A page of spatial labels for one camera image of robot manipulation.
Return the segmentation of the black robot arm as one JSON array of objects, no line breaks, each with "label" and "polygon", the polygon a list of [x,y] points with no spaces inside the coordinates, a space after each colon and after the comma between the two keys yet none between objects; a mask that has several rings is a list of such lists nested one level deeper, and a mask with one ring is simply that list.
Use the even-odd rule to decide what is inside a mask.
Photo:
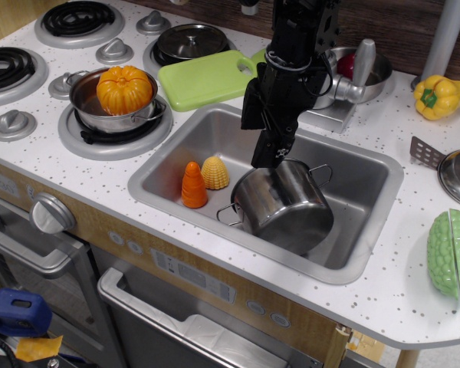
[{"label": "black robot arm", "polygon": [[243,130],[259,130],[251,164],[276,168],[291,151],[298,117],[332,88],[327,58],[340,33],[339,1],[274,2],[271,43],[247,85]]}]

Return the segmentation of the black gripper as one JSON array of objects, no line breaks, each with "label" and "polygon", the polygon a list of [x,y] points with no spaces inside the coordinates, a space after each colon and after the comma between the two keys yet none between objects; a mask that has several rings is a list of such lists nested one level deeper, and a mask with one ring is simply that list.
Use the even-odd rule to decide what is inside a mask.
[{"label": "black gripper", "polygon": [[329,90],[329,63],[313,61],[303,70],[285,70],[260,62],[257,72],[246,87],[241,128],[262,130],[251,165],[276,169],[294,144],[298,116]]}]

